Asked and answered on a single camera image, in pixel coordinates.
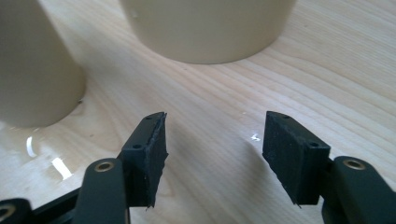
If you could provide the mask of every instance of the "wooden table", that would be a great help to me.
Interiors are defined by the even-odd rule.
[[[288,114],[370,162],[396,190],[396,5],[299,0],[280,38],[234,63],[166,59],[134,36],[116,0],[41,0],[88,81],[81,105],[47,128],[0,127],[0,200],[33,207],[116,157],[138,122],[168,113],[154,209],[133,223],[322,223],[293,205],[262,158],[265,112]]]

